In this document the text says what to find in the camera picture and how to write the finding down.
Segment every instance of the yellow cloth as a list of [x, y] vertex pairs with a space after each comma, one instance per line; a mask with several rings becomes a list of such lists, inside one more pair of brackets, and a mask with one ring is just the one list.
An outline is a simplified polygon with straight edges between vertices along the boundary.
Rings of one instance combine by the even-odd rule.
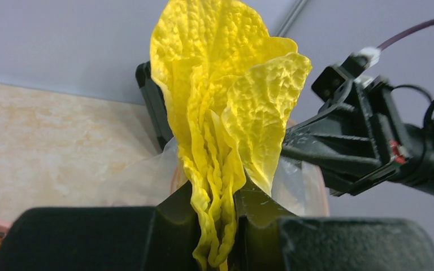
[[226, 270], [236, 233], [233, 194], [251, 179], [270, 195], [285, 126], [311, 70], [288, 38], [270, 37], [237, 0], [170, 0], [150, 41], [202, 234], [193, 252]]

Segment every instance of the clear plastic bag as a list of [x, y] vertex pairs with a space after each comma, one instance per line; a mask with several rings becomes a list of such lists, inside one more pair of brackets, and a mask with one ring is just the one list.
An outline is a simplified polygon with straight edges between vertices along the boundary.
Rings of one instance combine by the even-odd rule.
[[[177, 170], [177, 142], [105, 181], [98, 206], [156, 206], [177, 189], [184, 174]], [[298, 216], [328, 216], [327, 196], [319, 167], [281, 158], [272, 185], [272, 199]]]

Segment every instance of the yellow sponge cloth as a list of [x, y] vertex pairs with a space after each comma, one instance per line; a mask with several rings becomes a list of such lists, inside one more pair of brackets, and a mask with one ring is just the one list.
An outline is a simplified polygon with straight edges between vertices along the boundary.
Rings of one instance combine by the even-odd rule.
[[270, 37], [237, 0], [170, 0], [150, 42], [180, 164], [202, 229], [193, 256], [226, 269], [234, 193], [251, 179], [270, 195], [285, 126], [311, 70], [288, 38]]

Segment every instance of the wall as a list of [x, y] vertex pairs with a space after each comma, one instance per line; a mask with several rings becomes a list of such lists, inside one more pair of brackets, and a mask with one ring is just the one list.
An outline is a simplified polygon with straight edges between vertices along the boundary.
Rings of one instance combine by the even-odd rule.
[[[325, 66], [432, 18], [434, 1], [429, 0], [310, 1], [288, 33], [314, 67], [293, 117], [303, 121], [316, 114], [322, 103], [309, 86]], [[384, 75], [395, 85], [422, 85], [434, 95], [434, 28], [388, 48], [368, 74]], [[428, 106], [425, 98], [404, 89], [396, 91], [394, 98], [403, 120], [421, 125]], [[402, 185], [384, 183], [356, 197], [331, 197], [329, 204], [335, 216], [409, 218], [423, 226], [434, 240], [434, 197]]]
[[[245, 2], [271, 32], [293, 3]], [[0, 0], [0, 83], [143, 104], [134, 72], [166, 3]]]

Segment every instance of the cable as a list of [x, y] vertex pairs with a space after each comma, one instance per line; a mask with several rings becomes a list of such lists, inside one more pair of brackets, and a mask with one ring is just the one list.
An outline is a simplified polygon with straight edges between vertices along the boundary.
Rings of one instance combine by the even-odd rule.
[[388, 48], [390, 45], [394, 44], [395, 42], [417, 32], [420, 31], [422, 29], [431, 27], [434, 25], [434, 19], [430, 20], [430, 21], [425, 21], [421, 24], [418, 24], [414, 27], [411, 27], [405, 31], [400, 32], [399, 34], [396, 34], [395, 36], [389, 38], [388, 40], [384, 41], [381, 45], [379, 45], [377, 48], [380, 49], [381, 51], [385, 50], [386, 48]]
[[433, 129], [433, 116], [434, 112], [434, 100], [428, 106], [427, 112], [425, 112], [425, 117], [423, 118], [423, 129]]
[[430, 94], [430, 92], [429, 92], [428, 90], [422, 88], [421, 86], [416, 86], [416, 85], [409, 85], [409, 84], [407, 84], [407, 85], [399, 85], [399, 86], [396, 86], [396, 87], [393, 88], [393, 89], [395, 90], [395, 89], [400, 89], [400, 88], [416, 90], [417, 92], [420, 92], [422, 95], [424, 95], [425, 97], [427, 97], [427, 100], [428, 100], [430, 103], [432, 103], [432, 101], [433, 101], [432, 94]]

